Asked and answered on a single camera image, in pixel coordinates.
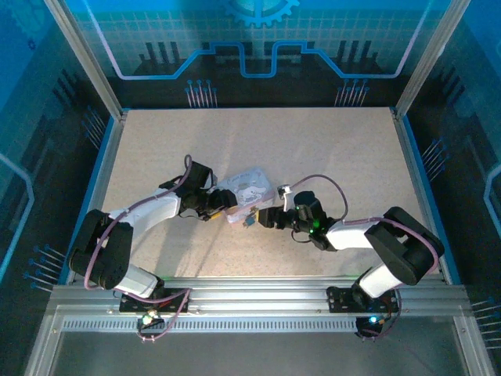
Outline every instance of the mounting plate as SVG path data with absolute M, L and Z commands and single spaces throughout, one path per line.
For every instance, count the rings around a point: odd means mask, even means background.
M 166 288 L 165 289 L 165 296 L 169 296 L 172 294 L 175 294 L 176 292 L 180 292 L 184 289 L 182 288 Z M 127 296 L 125 294 L 122 295 L 121 300 L 120 300 L 120 312 L 121 313 L 144 313 L 148 309 L 155 308 L 159 313 L 175 313 L 177 312 L 179 306 L 182 303 L 184 295 L 180 295 L 177 298 L 174 298 L 170 301 L 169 304 L 166 304 L 164 306 L 154 306 L 150 303 L 142 303 L 138 302 L 137 300 L 131 298 L 130 296 Z M 181 309 L 182 313 L 188 312 L 188 302 L 182 307 Z
M 394 291 L 387 291 L 374 299 L 364 309 L 354 299 L 351 288 L 328 287 L 326 289 L 330 313 L 391 313 L 398 312 Z

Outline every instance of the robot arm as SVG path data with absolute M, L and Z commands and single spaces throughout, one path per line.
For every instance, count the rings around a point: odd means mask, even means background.
M 101 247 L 92 267 L 90 281 L 107 290 L 117 289 L 140 298 L 163 298 L 164 282 L 157 276 L 130 263 L 132 241 L 165 219 L 193 209 L 199 219 L 208 221 L 222 209 L 236 205 L 235 195 L 229 190 L 215 189 L 217 182 L 212 170 L 195 161 L 183 184 L 174 191 L 174 178 L 160 185 L 152 200 L 145 200 L 136 209 L 119 219 Z M 100 238 L 127 208 L 104 213 L 92 210 L 85 216 L 79 229 L 69 260 L 70 268 L 85 275 L 92 254 Z
M 176 185 L 180 178 L 183 183 Z M 134 210 L 90 211 L 71 249 L 70 268 L 85 275 L 92 265 L 89 280 L 107 290 L 117 289 L 149 300 L 169 296 L 161 278 L 130 264 L 132 241 L 187 209 L 207 221 L 235 206 L 233 192 L 217 189 L 215 184 L 210 168 L 191 162 L 188 175 L 161 184 L 152 197 L 135 204 Z M 417 284 L 443 255 L 440 240 L 401 208 L 392 208 L 381 218 L 346 222 L 328 217 L 311 191 L 294 194 L 290 186 L 281 186 L 279 195 L 284 205 L 255 213 L 264 227 L 307 233 L 321 250 L 372 248 L 381 257 L 381 265 L 365 272 L 351 289 L 350 299 L 360 309 L 368 309 L 374 299 L 400 284 Z
M 380 218 L 347 222 L 328 217 L 311 191 L 294 195 L 290 186 L 281 186 L 279 195 L 284 206 L 258 212 L 264 227 L 307 233 L 323 251 L 371 248 L 381 257 L 383 262 L 365 272 L 351 289 L 361 307 L 402 284 L 417 284 L 444 253 L 441 241 L 401 208 L 391 208 Z

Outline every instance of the circuit pattern graphic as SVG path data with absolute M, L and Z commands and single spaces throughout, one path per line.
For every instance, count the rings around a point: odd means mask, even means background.
M 45 4 L 42 0 L 0 0 L 0 8 L 10 12 L 16 25 L 28 38 L 36 37 L 45 24 Z
M 274 21 L 290 16 L 291 8 L 298 5 L 298 0 L 222 0 L 226 16 L 233 16 L 236 23 L 243 21 L 246 27 L 271 27 Z

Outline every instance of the transparent plastic box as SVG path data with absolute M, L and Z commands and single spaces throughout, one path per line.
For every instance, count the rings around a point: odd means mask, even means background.
M 217 187 L 231 190 L 236 196 L 237 206 L 225 210 L 230 223 L 243 221 L 253 211 L 273 206 L 275 201 L 275 189 L 258 167 L 224 179 Z

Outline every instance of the work surface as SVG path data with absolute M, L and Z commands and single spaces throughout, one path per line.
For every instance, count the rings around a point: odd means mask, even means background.
M 388 108 L 132 110 L 103 209 L 129 206 L 181 175 L 185 154 L 220 179 L 256 166 L 274 186 L 323 173 L 346 193 L 348 219 L 401 206 L 422 220 Z M 303 188 L 315 192 L 329 216 L 342 214 L 330 183 L 313 179 Z M 221 216 L 162 222 L 136 240 L 132 262 L 160 276 L 343 276 L 379 259 L 372 250 L 320 251 L 295 243 L 288 230 L 244 229 Z

